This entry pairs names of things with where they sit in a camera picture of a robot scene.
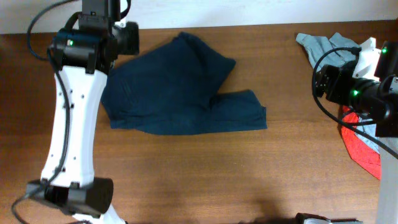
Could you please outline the navy blue shorts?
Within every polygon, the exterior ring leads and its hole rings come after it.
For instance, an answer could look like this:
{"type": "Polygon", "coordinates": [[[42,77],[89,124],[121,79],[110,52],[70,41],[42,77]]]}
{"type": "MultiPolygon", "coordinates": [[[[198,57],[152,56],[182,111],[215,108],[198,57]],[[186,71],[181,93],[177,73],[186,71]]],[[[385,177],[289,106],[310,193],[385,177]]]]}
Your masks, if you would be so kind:
{"type": "Polygon", "coordinates": [[[219,93],[236,61],[193,34],[111,71],[101,102],[113,129],[196,135],[267,129],[252,90],[219,93]]]}

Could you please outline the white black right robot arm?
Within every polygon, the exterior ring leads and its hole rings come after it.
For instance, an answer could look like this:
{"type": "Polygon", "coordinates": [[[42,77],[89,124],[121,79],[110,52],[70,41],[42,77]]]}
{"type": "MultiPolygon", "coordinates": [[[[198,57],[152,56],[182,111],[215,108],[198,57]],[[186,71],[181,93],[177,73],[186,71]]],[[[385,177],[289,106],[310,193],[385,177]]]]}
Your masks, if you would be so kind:
{"type": "Polygon", "coordinates": [[[312,95],[315,101],[324,96],[372,120],[374,136],[325,112],[333,121],[378,145],[381,186],[376,221],[397,223],[397,42],[384,42],[377,49],[371,37],[346,51],[356,58],[342,67],[315,64],[312,95]]]}

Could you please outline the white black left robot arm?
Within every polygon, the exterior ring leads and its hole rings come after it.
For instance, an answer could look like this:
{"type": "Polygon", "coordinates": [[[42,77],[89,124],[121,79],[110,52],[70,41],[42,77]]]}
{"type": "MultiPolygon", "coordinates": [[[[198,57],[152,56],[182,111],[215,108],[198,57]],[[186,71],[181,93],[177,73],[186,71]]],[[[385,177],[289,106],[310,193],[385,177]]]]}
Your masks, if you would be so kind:
{"type": "Polygon", "coordinates": [[[96,177],[93,143],[100,99],[114,61],[134,55],[137,24],[125,13],[85,9],[71,16],[48,47],[56,105],[49,154],[25,197],[56,208],[76,223],[121,223],[112,205],[113,181],[96,177]]]}

